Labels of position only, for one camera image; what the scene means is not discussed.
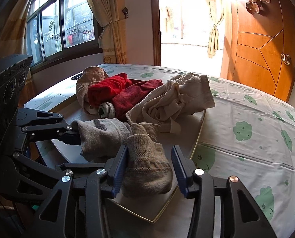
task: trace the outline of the wooden door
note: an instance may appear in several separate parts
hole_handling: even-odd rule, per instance
[[[227,78],[288,101],[295,79],[295,8],[289,0],[271,0],[261,3],[260,14],[250,14],[246,3],[232,1],[235,56]],[[282,53],[291,57],[290,65]]]

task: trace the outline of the cable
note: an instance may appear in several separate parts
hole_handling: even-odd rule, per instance
[[[5,206],[2,204],[2,202],[0,201],[1,206],[3,207],[3,209],[6,211],[6,213],[9,215],[10,219],[12,220],[13,224],[15,225],[16,229],[18,230],[19,234],[22,234],[22,232],[20,231],[19,227],[17,226],[17,224],[15,223],[15,221],[13,220],[12,216],[10,215],[10,213],[7,211],[7,209],[5,208]]]

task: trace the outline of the brown sock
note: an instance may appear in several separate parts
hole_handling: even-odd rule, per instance
[[[172,187],[172,168],[162,144],[157,143],[159,128],[153,123],[131,124],[132,135],[126,140],[129,160],[122,184],[126,197],[164,194]]]

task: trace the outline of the metal door handle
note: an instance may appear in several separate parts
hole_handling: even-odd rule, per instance
[[[286,64],[291,64],[291,57],[289,55],[281,54],[281,60]]]

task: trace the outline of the tied curtain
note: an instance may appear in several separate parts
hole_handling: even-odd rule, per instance
[[[208,42],[208,57],[213,58],[216,54],[216,50],[219,49],[219,32],[217,30],[217,26],[223,21],[224,19],[224,6],[223,0],[220,0],[220,11],[218,12],[220,16],[217,16],[217,3],[216,0],[206,0],[206,3],[209,7],[210,11],[210,18],[213,22],[213,27],[210,31],[209,35],[209,42]]]
[[[14,5],[0,37],[0,59],[12,54],[26,54],[26,21],[32,0],[18,0]],[[28,70],[26,82],[19,97],[19,106],[35,97],[36,91]]]
[[[99,46],[104,63],[126,63],[126,30],[122,12],[124,0],[87,0],[97,22],[103,27]]]

